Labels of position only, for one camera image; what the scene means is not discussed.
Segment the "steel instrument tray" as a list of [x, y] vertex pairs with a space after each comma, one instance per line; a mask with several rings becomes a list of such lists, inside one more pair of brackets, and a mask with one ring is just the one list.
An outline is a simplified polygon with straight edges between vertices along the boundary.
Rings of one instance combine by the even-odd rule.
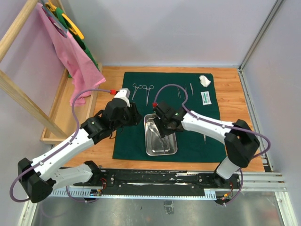
[[149, 156], [173, 155], [178, 151], [177, 141], [175, 134], [165, 136], [169, 141], [169, 148], [164, 149], [160, 142], [151, 135], [148, 130], [150, 122], [154, 122], [156, 114], [147, 114], [144, 117], [144, 132], [145, 132], [145, 148]]

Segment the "steel forceps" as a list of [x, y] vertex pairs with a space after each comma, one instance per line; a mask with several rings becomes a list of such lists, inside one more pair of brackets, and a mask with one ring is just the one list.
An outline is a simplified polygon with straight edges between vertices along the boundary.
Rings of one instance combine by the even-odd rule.
[[134, 97], [135, 97], [137, 91], [138, 91], [139, 89], [142, 89], [142, 88], [143, 88], [143, 85], [137, 85], [136, 83], [133, 83], [132, 87], [134, 88], [134, 93], [133, 93], [133, 95], [132, 95], [131, 100], [134, 99]]
[[148, 101], [149, 101], [149, 94], [150, 91], [154, 89], [153, 85], [143, 85], [142, 88], [146, 91], [146, 106], [148, 105]]

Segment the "dark green surgical cloth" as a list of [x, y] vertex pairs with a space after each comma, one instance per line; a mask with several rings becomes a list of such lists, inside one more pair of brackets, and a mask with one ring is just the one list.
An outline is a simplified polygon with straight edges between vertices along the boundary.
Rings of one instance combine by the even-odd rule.
[[[136, 103], [138, 112], [145, 116], [153, 112], [152, 103], [159, 89], [164, 85], [170, 84], [159, 93], [158, 102], [165, 101], [174, 109], [179, 109], [185, 99], [185, 94], [180, 90], [181, 99], [178, 98], [177, 87], [185, 88], [187, 84], [188, 102], [186, 107], [201, 115], [219, 120], [220, 111], [216, 97], [213, 75], [206, 73], [205, 76], [211, 84], [205, 88], [200, 84], [200, 74], [198, 73], [146, 73], [146, 72], [125, 72], [123, 88], [128, 88], [131, 97], [134, 93], [133, 83], [137, 85], [153, 85], [150, 91], [148, 105], [146, 106], [146, 91], [139, 89], [133, 99]], [[190, 83], [193, 86], [194, 96], [191, 94]], [[201, 92], [208, 91], [211, 98], [211, 105], [203, 105]], [[221, 162], [225, 156], [225, 148], [219, 141], [206, 137], [204, 144], [203, 135], [192, 132], [176, 132], [178, 151], [173, 155], [149, 156], [145, 149], [144, 124], [133, 127], [118, 129], [115, 138], [113, 151], [114, 159], [135, 160], [135, 161], [171, 161], [171, 162]]]

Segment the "blue suture packet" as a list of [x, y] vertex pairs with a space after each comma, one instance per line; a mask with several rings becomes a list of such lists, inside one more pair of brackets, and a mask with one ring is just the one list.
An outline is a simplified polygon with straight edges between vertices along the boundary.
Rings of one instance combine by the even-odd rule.
[[202, 97], [203, 105], [211, 105], [212, 104], [210, 94], [208, 91], [201, 92], [201, 97]]

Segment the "white gauze roll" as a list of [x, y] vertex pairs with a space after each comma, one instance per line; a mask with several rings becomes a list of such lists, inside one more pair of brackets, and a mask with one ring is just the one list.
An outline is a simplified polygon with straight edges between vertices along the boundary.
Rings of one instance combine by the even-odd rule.
[[205, 88], [211, 84], [211, 81], [205, 75], [200, 75], [199, 80], [200, 84]]

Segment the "steel surgical scissors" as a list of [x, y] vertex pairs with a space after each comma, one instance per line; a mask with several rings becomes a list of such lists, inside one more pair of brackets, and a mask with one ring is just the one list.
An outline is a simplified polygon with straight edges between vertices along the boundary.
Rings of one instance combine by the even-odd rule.
[[148, 127], [148, 130], [151, 131], [151, 135], [155, 137], [155, 139], [158, 140], [158, 142], [161, 143], [161, 145], [163, 146], [164, 149], [169, 148], [169, 141], [168, 138], [166, 137], [161, 137], [156, 124], [154, 122], [150, 122], [150, 125]]

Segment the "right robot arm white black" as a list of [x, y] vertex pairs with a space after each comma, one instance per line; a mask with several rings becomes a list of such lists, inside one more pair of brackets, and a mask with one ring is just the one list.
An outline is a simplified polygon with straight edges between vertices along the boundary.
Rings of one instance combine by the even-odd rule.
[[154, 122], [161, 137], [186, 130], [213, 138], [225, 146], [226, 157], [210, 178], [218, 188], [226, 187], [237, 170], [246, 168], [260, 146], [258, 138], [244, 120], [216, 120], [183, 106], [175, 110], [164, 101], [154, 106], [157, 116]]

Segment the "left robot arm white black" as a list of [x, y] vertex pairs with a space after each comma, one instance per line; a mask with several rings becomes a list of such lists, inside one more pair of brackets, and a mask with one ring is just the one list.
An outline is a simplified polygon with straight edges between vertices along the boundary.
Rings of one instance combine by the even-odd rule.
[[33, 160], [18, 163], [18, 181], [33, 203], [46, 199], [53, 190], [76, 183], [96, 186], [101, 171], [93, 161], [73, 168], [63, 165], [82, 151], [112, 136], [119, 128], [137, 126], [142, 120], [136, 103], [127, 98], [113, 98], [105, 109], [82, 123], [69, 138]]

